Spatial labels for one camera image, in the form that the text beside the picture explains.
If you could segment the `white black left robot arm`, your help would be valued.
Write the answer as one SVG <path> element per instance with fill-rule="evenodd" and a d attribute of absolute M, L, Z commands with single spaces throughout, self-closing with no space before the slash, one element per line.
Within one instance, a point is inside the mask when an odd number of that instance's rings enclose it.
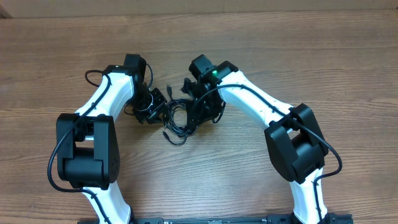
<path fill-rule="evenodd" d="M 121 157 L 115 122 L 126 106 L 140 123 L 162 121 L 166 99 L 145 83 L 149 67 L 139 54 L 127 54 L 122 65 L 100 71 L 101 83 L 81 108 L 57 118 L 48 181 L 59 192 L 83 194 L 98 216 L 97 223 L 135 223 L 117 183 Z"/>

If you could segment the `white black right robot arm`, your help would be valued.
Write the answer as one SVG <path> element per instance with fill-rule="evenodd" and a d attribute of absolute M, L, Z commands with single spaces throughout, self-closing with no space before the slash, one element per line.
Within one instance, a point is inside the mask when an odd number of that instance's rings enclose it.
<path fill-rule="evenodd" d="M 234 105 L 264 131 L 271 163 L 290 184 L 293 212 L 268 215 L 263 223 L 352 223 L 351 215 L 330 213 L 323 202 L 325 156 L 336 151 L 325 141 L 307 105 L 291 106 L 271 97 L 228 61 L 214 65 L 200 55 L 189 71 L 196 80 L 185 80 L 182 88 L 193 98 L 187 126 L 196 129 L 207 121 L 216 123 L 225 104 Z"/>

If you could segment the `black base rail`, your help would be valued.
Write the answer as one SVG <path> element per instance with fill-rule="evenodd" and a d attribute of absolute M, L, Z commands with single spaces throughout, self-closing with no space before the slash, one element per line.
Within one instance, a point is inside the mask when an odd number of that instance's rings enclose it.
<path fill-rule="evenodd" d="M 89 220 L 79 221 L 78 224 L 99 224 L 100 221 Z M 184 218 L 184 219 L 163 219 L 163 218 L 135 218 L 130 223 L 137 224 L 291 224 L 300 223 L 294 214 L 273 214 L 266 217 L 239 217 L 239 218 Z M 353 224 L 351 214 L 337 215 L 327 213 L 322 223 L 327 224 Z"/>

